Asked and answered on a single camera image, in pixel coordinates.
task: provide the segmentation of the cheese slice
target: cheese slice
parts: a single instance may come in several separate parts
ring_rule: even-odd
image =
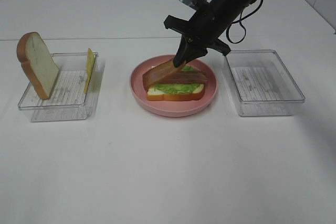
[[[93,70],[93,65],[95,64],[94,62],[94,53],[92,52],[91,48],[88,49],[88,59],[86,61],[86,73],[87,73],[87,78],[85,81],[85,87],[84,87],[84,93],[86,94],[88,92],[88,87],[89,87],[89,82],[90,78],[92,75],[92,70]]]

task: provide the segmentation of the white table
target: white table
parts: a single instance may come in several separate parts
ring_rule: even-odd
[[[219,92],[203,112],[172,119],[139,107],[132,69],[178,42],[47,41],[52,52],[91,47],[106,63],[96,114],[52,123],[29,123],[17,110],[27,80],[16,42],[0,42],[7,56],[1,223],[334,223],[333,38],[252,37],[241,45],[277,50],[306,95],[297,115],[271,118],[237,115],[214,51],[202,60],[216,72]]]
[[[192,10],[177,0],[0,0],[0,39],[14,39],[0,41],[1,224],[335,223],[333,29],[303,0],[265,0],[232,49],[276,50],[306,96],[298,113],[239,117],[223,58],[210,51],[202,60],[217,96],[172,119],[139,107],[128,83],[143,60],[176,52],[168,14]],[[98,51],[106,67],[94,116],[30,123],[18,111],[27,79],[15,39],[31,30],[72,38],[46,40],[51,52]]]
[[[0,39],[30,31],[43,38],[178,37],[163,21],[169,14],[188,20],[193,13],[179,0],[0,0]],[[305,0],[265,0],[244,24],[249,36],[334,33]],[[234,26],[231,34],[242,30]]]

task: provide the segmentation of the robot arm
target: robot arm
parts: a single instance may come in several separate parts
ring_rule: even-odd
[[[207,54],[207,48],[215,49],[224,55],[230,52],[227,44],[218,37],[231,25],[245,7],[256,0],[181,0],[195,14],[189,21],[168,16],[164,21],[165,27],[182,34],[179,49],[173,60],[178,67],[183,62]]]

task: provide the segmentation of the bread slice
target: bread slice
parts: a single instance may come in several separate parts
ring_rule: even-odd
[[[184,94],[173,94],[166,93],[159,89],[156,89],[155,86],[150,87],[147,91],[147,100],[149,101],[191,101],[199,100],[203,97],[205,92],[204,84],[200,84],[195,90],[190,93]]]
[[[34,31],[22,36],[17,44],[16,54],[38,96],[43,100],[48,99],[59,69],[40,35]]]

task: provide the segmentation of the transparent tray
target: transparent tray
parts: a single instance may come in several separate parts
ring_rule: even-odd
[[[223,70],[240,116],[293,115],[305,96],[276,51],[232,51]]]
[[[96,108],[103,67],[98,64],[98,53],[88,86],[84,93],[87,53],[51,54],[60,72],[51,96],[41,100],[31,83],[18,103],[31,122],[83,120]]]

